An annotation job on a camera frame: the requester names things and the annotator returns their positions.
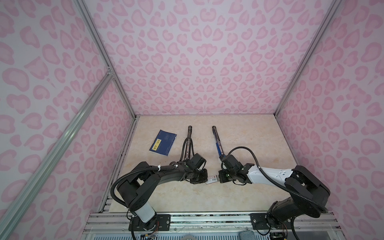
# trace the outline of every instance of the book cover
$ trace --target book cover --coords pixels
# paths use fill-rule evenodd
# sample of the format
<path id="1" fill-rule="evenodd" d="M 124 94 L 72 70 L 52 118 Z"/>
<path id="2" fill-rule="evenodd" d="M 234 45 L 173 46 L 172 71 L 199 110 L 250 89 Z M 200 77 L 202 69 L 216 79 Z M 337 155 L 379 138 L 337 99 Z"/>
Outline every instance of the book cover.
<path id="1" fill-rule="evenodd" d="M 154 153 L 168 156 L 175 138 L 176 134 L 160 130 L 149 150 Z"/>

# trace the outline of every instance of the perforated metal panel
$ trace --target perforated metal panel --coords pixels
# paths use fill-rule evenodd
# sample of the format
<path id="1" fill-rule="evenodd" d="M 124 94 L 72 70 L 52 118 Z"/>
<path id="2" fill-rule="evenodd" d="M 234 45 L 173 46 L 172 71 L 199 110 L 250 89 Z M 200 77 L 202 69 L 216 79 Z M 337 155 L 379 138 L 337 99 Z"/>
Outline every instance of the perforated metal panel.
<path id="1" fill-rule="evenodd" d="M 196 240 L 239 240 L 238 233 L 159 233 L 155 240 L 181 240 L 185 236 L 193 236 Z M 255 233 L 256 240 L 270 240 L 269 236 Z M 126 234 L 96 234 L 94 240 L 132 240 L 131 233 Z"/>

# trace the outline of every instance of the pink patterned wallpaper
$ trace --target pink patterned wallpaper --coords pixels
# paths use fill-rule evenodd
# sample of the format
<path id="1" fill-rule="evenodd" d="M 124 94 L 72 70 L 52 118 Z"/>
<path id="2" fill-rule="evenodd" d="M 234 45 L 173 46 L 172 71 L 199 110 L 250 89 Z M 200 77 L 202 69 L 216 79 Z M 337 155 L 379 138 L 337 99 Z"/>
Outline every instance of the pink patterned wallpaper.
<path id="1" fill-rule="evenodd" d="M 0 218 L 106 73 L 71 0 L 0 3 Z"/>
<path id="2" fill-rule="evenodd" d="M 87 0 L 137 114 L 273 113 L 331 0 Z"/>
<path id="3" fill-rule="evenodd" d="M 349 240 L 384 235 L 383 13 L 347 0 L 278 118 Z"/>
<path id="4" fill-rule="evenodd" d="M 99 206 L 130 123 L 111 83 L 10 240 L 77 239 Z"/>

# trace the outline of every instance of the yellow label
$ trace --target yellow label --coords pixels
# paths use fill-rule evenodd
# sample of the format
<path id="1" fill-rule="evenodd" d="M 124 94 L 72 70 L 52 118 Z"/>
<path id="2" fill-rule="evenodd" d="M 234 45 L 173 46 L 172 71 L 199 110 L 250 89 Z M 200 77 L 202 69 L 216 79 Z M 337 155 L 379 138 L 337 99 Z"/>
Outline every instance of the yellow label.
<path id="1" fill-rule="evenodd" d="M 157 139 L 156 140 L 156 142 L 155 142 L 155 144 L 153 145 L 153 147 L 152 147 L 152 150 L 157 150 L 157 148 L 159 147 L 159 145 L 160 145 L 160 142 L 161 142 L 161 139 Z"/>

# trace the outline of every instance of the beige table surface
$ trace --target beige table surface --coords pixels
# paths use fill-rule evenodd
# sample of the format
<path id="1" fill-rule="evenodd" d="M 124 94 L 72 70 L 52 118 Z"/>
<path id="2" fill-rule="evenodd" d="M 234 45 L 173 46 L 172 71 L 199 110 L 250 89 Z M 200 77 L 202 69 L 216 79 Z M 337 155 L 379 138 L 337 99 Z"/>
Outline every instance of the beige table surface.
<path id="1" fill-rule="evenodd" d="M 245 146 L 255 153 L 262 167 L 288 169 L 296 166 L 273 115 L 142 116 L 120 176 L 130 172 L 141 161 L 154 166 L 177 162 L 189 125 L 192 126 L 195 153 L 207 160 L 208 176 L 218 175 L 220 170 L 212 126 L 217 127 L 225 154 L 234 147 Z M 149 151 L 160 129 L 177 134 L 167 157 Z M 235 150 L 233 155 L 243 165 L 255 163 L 244 149 Z M 287 192 L 265 184 L 237 186 L 232 182 L 216 182 L 193 185 L 183 181 L 157 186 L 149 203 L 157 212 L 266 211 L 274 201 L 287 197 Z M 109 212 L 126 211 L 114 200 L 109 209 Z"/>

